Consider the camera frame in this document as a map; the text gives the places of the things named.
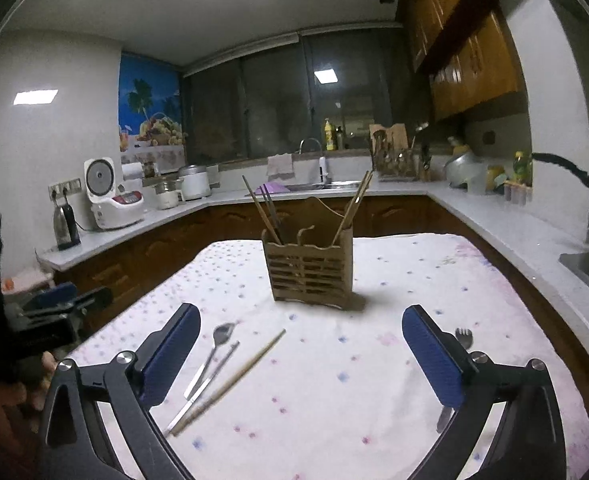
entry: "ceiling light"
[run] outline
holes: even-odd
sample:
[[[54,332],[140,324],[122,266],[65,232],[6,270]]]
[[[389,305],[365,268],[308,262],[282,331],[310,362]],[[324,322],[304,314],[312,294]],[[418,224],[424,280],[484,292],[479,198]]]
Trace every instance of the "ceiling light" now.
[[[33,90],[19,92],[15,97],[15,105],[47,105],[52,102],[58,90]]]
[[[317,76],[319,83],[321,83],[322,85],[326,85],[328,83],[336,83],[339,81],[337,79],[337,74],[335,74],[334,70],[332,69],[318,70],[317,72],[315,72],[315,75]]]

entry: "faucet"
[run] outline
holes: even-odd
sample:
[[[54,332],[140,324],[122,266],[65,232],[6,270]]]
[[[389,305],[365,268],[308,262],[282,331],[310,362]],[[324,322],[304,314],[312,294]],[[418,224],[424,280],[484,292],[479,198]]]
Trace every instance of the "faucet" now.
[[[306,137],[305,139],[303,139],[300,143],[299,143],[299,155],[301,155],[301,150],[303,148],[303,143],[306,140],[314,140],[317,144],[319,144],[319,155],[323,156],[323,148],[321,147],[321,142],[319,142],[319,139],[317,139],[316,137]]]
[[[321,182],[321,184],[329,184],[331,179],[330,175],[328,174],[328,163],[326,161],[326,158],[323,156],[323,147],[321,145],[321,142],[319,142],[319,139],[316,139],[315,137],[306,137],[305,139],[303,139],[299,144],[299,155],[301,155],[303,143],[308,139],[314,140],[317,144],[319,144],[319,181]]]

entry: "poster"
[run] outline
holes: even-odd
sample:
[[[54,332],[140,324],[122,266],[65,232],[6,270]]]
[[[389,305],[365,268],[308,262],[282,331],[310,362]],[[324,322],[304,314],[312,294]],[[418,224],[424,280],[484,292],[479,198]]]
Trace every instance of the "poster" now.
[[[122,54],[119,71],[121,163],[154,162],[160,173],[185,165],[179,75],[164,63]]]

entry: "sink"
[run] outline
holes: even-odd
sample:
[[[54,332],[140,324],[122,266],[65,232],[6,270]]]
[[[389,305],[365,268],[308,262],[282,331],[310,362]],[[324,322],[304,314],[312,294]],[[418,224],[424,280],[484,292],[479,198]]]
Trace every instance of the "sink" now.
[[[331,182],[330,184],[290,184],[286,186],[291,193],[299,191],[318,191],[320,189],[357,189],[361,184],[359,180],[344,180],[341,182]]]

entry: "fork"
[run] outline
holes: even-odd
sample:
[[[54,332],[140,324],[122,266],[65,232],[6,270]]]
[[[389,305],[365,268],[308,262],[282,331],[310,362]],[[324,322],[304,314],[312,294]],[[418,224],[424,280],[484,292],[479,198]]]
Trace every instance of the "fork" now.
[[[473,346],[473,331],[468,328],[457,328],[455,330],[455,337],[459,344],[463,347],[465,351],[468,351]],[[437,420],[437,433],[443,433],[450,422],[450,418],[452,417],[453,409],[449,406],[444,406],[441,410],[441,415],[439,415],[439,420]]]

